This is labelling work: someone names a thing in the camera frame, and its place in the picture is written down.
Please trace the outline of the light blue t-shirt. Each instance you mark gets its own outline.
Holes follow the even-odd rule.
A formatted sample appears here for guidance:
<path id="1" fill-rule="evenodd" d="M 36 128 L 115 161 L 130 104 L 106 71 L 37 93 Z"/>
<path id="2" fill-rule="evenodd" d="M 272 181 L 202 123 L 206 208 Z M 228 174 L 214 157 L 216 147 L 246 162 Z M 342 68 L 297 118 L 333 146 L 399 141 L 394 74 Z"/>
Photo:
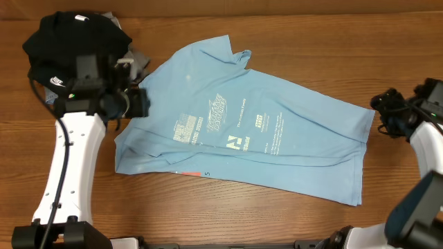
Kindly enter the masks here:
<path id="1" fill-rule="evenodd" d="M 141 82 L 151 105 L 116 138 L 120 174 L 171 172 L 357 206 L 374 111 L 247 68 L 228 36 L 178 50 Z"/>

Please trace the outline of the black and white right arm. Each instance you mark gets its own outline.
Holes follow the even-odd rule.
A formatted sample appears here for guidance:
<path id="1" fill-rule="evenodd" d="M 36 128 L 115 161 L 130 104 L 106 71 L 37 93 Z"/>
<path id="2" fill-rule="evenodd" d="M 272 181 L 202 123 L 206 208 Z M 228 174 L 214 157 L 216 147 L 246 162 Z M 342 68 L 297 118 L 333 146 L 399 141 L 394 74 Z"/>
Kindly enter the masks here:
<path id="1" fill-rule="evenodd" d="M 414 95 L 396 89 L 372 98 L 380 114 L 379 133 L 404 137 L 413 148 L 420 182 L 392 210 L 385 223 L 367 228 L 344 227 L 318 241 L 297 241 L 295 248 L 313 249 L 442 249 L 442 81 L 425 79 Z"/>

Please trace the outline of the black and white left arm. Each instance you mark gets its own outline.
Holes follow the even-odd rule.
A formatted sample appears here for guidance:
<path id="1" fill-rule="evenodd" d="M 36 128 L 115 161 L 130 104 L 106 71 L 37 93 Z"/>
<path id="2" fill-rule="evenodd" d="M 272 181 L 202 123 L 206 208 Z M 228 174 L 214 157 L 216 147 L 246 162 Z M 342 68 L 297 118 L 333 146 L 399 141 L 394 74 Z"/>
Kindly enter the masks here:
<path id="1" fill-rule="evenodd" d="M 95 228 L 91 193 L 107 123 L 146 117 L 148 108 L 146 91 L 128 80 L 80 79 L 62 88 L 48 109 L 57 138 L 44 195 L 31 224 L 13 230 L 13 248 L 145 247 L 142 237 L 110 239 Z"/>

